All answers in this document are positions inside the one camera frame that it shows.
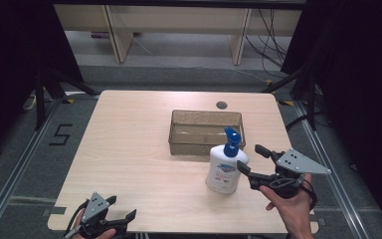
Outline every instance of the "blue pump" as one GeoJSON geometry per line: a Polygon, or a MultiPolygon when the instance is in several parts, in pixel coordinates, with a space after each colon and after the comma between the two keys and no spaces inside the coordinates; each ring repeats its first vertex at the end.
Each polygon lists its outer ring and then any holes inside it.
{"type": "Polygon", "coordinates": [[[223,152],[228,157],[235,157],[240,149],[238,145],[240,144],[242,139],[241,135],[231,127],[225,127],[225,133],[226,137],[228,138],[228,142],[225,144],[223,152]]]}

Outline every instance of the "white bottle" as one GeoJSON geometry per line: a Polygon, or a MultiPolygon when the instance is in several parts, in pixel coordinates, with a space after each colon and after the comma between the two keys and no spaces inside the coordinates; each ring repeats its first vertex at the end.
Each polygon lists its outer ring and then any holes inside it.
{"type": "Polygon", "coordinates": [[[247,164],[247,155],[239,149],[241,136],[231,127],[225,127],[228,142],[225,145],[210,149],[210,169],[206,184],[212,190],[231,194],[237,190],[241,172],[237,168],[237,160],[247,164]]]}

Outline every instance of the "human hand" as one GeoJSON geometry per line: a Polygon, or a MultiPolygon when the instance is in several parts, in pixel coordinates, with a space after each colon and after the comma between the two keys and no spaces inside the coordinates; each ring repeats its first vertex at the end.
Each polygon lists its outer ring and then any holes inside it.
{"type": "MultiPolygon", "coordinates": [[[[305,173],[304,178],[311,183],[311,174],[305,173]]],[[[302,183],[306,188],[310,188],[308,182],[302,183]]],[[[287,232],[294,239],[310,239],[311,225],[309,220],[309,206],[311,198],[303,190],[299,190],[293,198],[283,199],[278,196],[273,190],[266,186],[260,186],[260,191],[271,202],[266,207],[268,211],[277,208],[279,215],[284,221],[287,232]]]]}
{"type": "MultiPolygon", "coordinates": [[[[80,225],[80,222],[82,220],[82,217],[83,217],[83,214],[85,213],[85,210],[82,209],[79,213],[79,215],[77,216],[76,218],[76,222],[74,223],[74,227],[80,225]]],[[[115,229],[109,229],[107,231],[104,231],[103,233],[101,233],[101,235],[99,235],[98,237],[96,237],[96,239],[111,239],[114,234],[116,234],[116,230],[115,229]]],[[[82,237],[82,235],[80,234],[76,234],[72,237],[73,239],[85,239],[84,237],[82,237]]]]}

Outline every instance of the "wooden table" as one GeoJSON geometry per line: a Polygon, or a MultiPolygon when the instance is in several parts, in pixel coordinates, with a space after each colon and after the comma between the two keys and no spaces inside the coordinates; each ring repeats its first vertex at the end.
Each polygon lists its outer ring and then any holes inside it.
{"type": "MultiPolygon", "coordinates": [[[[282,151],[290,148],[275,98],[267,94],[105,91],[101,94],[74,158],[48,226],[65,230],[78,206],[94,191],[117,195],[108,220],[137,209],[129,232],[285,233],[267,198],[251,190],[241,176],[237,192],[224,195],[205,184],[209,156],[171,155],[168,143],[173,110],[228,111],[242,114],[255,172],[272,174],[270,159],[254,152],[256,143],[282,151]],[[228,107],[219,110],[217,102],[228,107]]],[[[312,223],[312,231],[318,229],[312,223]]]]}

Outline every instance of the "bottle label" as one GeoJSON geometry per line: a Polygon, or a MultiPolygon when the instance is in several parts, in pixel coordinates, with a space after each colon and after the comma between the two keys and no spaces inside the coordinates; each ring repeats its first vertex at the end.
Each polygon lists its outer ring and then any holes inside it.
{"type": "Polygon", "coordinates": [[[237,190],[240,172],[235,166],[219,163],[216,169],[209,173],[207,185],[215,191],[222,193],[233,193],[237,190]]]}
{"type": "Polygon", "coordinates": [[[220,163],[220,164],[218,165],[218,167],[219,167],[220,169],[222,169],[222,171],[224,171],[224,172],[233,172],[233,171],[236,171],[236,170],[237,170],[236,167],[231,166],[231,165],[229,165],[229,164],[225,164],[225,163],[220,163]]]}

